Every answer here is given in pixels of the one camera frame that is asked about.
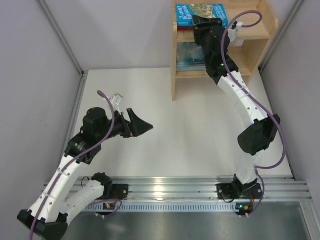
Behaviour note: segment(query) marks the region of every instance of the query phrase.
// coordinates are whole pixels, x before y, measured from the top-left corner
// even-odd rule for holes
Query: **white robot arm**
[[[84,188],[66,199],[76,180],[102,149],[102,142],[118,135],[123,138],[138,137],[154,128],[137,117],[131,108],[127,109],[130,117],[130,121],[127,121],[123,113],[114,112],[111,102],[101,91],[98,94],[109,103],[113,118],[109,120],[106,111],[99,107],[87,111],[83,127],[69,141],[50,183],[37,201],[28,210],[21,210],[17,217],[30,229],[30,240],[33,239],[33,233],[46,240],[59,240],[73,219],[91,202],[99,198],[115,199],[113,194],[118,196],[115,189],[123,192],[122,188],[125,188],[125,192],[128,192],[127,184],[113,184],[112,179],[104,173],[96,173]]]
[[[238,17],[255,13],[248,11]],[[220,199],[260,199],[261,187],[257,183],[256,167],[259,165],[265,150],[274,141],[277,134],[277,124],[280,123],[278,115],[269,116],[264,109],[261,109],[254,101],[252,93],[243,80],[238,66],[228,56],[228,46],[236,39],[239,29],[243,26],[241,22],[231,21],[227,28],[222,26],[221,19],[202,18],[192,16],[194,26],[195,43],[202,47],[205,68],[213,81],[230,97],[235,108],[242,117],[245,131],[238,137],[240,148],[246,153],[241,160],[240,166],[230,184],[218,184],[217,191]]]

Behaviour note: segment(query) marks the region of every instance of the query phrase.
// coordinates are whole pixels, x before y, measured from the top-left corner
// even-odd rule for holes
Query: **white wall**
[[[282,24],[296,0],[271,2]],[[84,69],[170,67],[171,0],[47,4]]]
[[[297,177],[320,213],[320,1],[305,1],[270,59],[263,78],[289,145]]]
[[[34,0],[0,3],[0,239],[53,175],[79,75]]]

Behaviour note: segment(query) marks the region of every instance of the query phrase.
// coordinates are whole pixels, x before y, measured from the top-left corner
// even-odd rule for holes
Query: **wooden shelf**
[[[231,21],[235,16],[240,13],[249,10],[257,10],[256,7],[250,8],[232,8],[226,9],[226,14],[228,16],[229,21]],[[251,25],[257,22],[259,16],[256,14],[248,14],[244,15],[239,18],[239,22],[243,22],[246,25]],[[257,26],[250,27],[250,28],[242,28],[237,36],[237,39],[240,40],[257,40],[257,39],[269,39],[270,33],[267,31],[263,22],[260,22]],[[194,42],[194,32],[193,31],[178,31],[177,33],[177,42],[184,43],[184,42]]]
[[[194,42],[193,31],[178,31],[176,4],[223,4],[229,21],[235,16],[257,10],[262,13],[262,21],[254,27],[242,28],[237,39],[243,40],[242,46],[229,46],[228,54],[239,67],[243,80],[248,85],[255,69],[262,61],[279,27],[279,20],[269,0],[171,0],[172,1],[172,64],[171,64],[171,94],[176,100],[176,79],[205,78],[206,70],[178,71],[178,43]],[[247,14],[237,21],[244,25],[252,25],[259,19],[257,14]]]
[[[228,54],[239,67],[240,73],[243,77],[248,77],[252,74],[249,69],[244,49],[241,46],[231,46]],[[206,78],[208,77],[208,74],[205,69],[196,71],[177,71],[175,77],[177,79]]]

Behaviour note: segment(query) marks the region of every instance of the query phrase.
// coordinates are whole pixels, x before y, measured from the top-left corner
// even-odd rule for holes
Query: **shelf board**
[[[231,46],[228,54],[239,67],[242,77],[251,76],[252,72],[248,67],[248,61],[241,46]],[[206,78],[208,77],[208,74],[205,69],[197,71],[177,71],[175,77],[177,79]]]
[[[227,8],[226,14],[231,21],[235,16],[248,10],[257,10],[256,7],[250,8]],[[238,22],[243,22],[245,25],[251,25],[257,22],[259,16],[257,14],[247,14],[239,18]],[[267,31],[263,22],[260,22],[257,26],[250,28],[242,28],[237,36],[240,40],[257,40],[257,39],[269,39],[270,33]],[[194,32],[193,31],[177,31],[177,42],[194,42]]]

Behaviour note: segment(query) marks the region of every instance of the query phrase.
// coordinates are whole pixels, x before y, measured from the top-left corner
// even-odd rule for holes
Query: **book cover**
[[[220,18],[222,26],[229,24],[227,13],[223,4],[177,4],[176,21],[179,27],[192,27],[192,16],[198,15],[203,18]]]
[[[194,42],[179,42],[176,52],[177,71],[205,70],[204,54],[201,46]]]

